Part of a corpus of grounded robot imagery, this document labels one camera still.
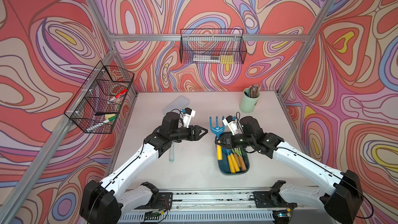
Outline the teal storage box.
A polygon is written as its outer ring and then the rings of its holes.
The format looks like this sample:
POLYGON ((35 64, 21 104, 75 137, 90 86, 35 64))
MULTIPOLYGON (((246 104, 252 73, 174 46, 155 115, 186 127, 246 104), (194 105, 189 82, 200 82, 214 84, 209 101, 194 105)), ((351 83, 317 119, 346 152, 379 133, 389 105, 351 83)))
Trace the teal storage box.
POLYGON ((238 175, 248 172, 250 163, 248 153, 244 150, 246 142, 243 134, 216 134, 215 144, 218 167, 222 174, 238 175))

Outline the dark blue rake yellow handle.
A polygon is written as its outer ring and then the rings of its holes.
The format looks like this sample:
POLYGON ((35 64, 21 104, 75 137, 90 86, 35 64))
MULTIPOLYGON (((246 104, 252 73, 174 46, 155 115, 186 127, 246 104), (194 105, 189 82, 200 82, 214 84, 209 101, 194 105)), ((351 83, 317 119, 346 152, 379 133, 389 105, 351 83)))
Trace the dark blue rake yellow handle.
MULTIPOLYGON (((224 117, 222 118, 221 125, 219 125, 218 117, 215 119, 216 125, 213 126, 212 124, 212 118, 209 117, 209 125, 210 125, 210 130, 211 132, 216 136, 216 138, 220 138, 221 134, 225 130, 225 125, 223 123, 224 117)), ((216 145, 216 153, 217 153, 217 160, 221 161, 223 159, 223 154, 222 154, 222 147, 220 145, 216 145)))

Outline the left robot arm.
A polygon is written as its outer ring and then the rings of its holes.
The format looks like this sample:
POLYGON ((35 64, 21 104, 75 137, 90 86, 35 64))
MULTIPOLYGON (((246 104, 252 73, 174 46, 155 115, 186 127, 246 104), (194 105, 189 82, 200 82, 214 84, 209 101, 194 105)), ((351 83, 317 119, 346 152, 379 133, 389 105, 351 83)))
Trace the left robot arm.
POLYGON ((143 141, 140 149, 121 167, 99 182, 90 181, 84 188, 79 214, 88 224, 116 224, 120 217, 145 205, 156 205, 159 190, 149 182, 128 190, 150 164, 158 160, 172 144, 199 141, 207 129, 191 125, 195 111, 186 108, 168 112, 162 124, 143 141))

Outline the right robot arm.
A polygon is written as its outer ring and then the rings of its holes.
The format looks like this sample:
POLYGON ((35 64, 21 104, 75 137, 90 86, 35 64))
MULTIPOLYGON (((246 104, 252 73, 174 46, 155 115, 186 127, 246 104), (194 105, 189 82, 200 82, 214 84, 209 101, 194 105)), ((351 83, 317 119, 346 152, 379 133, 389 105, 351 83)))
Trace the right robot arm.
POLYGON ((223 124, 229 130, 217 134, 215 144, 225 149, 250 146, 255 152, 291 167, 315 184, 310 187, 277 183, 276 194, 286 203, 324 209, 340 224, 352 224, 357 218, 365 196, 360 177, 355 172, 342 172, 313 159, 280 136, 264 132, 252 116, 241 120, 229 116, 223 124))

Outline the light blue rake white handle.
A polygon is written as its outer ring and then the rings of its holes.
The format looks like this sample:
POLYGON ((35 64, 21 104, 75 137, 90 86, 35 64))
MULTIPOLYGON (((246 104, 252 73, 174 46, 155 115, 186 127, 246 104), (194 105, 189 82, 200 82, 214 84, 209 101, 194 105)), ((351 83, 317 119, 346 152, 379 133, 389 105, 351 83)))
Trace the light blue rake white handle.
POLYGON ((174 160, 175 160, 175 150, 174 150, 174 142, 173 142, 169 149, 169 162, 174 162, 174 160))

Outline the green rake wooden handle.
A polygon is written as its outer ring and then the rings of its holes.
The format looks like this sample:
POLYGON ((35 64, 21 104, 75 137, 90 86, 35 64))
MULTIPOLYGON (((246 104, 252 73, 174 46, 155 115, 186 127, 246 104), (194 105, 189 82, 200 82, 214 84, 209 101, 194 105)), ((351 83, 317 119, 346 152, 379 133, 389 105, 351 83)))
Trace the green rake wooden handle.
POLYGON ((247 167, 243 160, 243 154, 239 148, 234 148, 235 159, 241 171, 246 172, 247 167))

